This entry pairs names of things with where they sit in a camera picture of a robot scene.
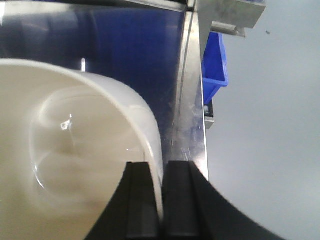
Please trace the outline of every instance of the gray floor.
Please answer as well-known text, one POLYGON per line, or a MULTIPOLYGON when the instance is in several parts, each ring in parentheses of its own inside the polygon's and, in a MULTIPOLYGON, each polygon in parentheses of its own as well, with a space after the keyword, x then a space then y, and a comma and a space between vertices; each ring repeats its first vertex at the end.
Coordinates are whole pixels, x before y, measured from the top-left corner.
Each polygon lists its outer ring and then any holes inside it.
POLYGON ((320 1, 269 0, 246 35, 224 37, 229 86, 207 131, 210 181, 273 233, 318 240, 320 1))

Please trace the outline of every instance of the blue plastic bin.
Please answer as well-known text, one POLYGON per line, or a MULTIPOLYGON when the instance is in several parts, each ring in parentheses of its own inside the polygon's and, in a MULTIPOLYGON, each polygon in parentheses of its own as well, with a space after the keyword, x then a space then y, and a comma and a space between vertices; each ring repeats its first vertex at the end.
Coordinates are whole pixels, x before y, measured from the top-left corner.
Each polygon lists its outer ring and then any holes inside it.
POLYGON ((203 100, 208 104, 221 87, 228 86, 227 57, 222 34, 211 32, 202 60, 203 100))

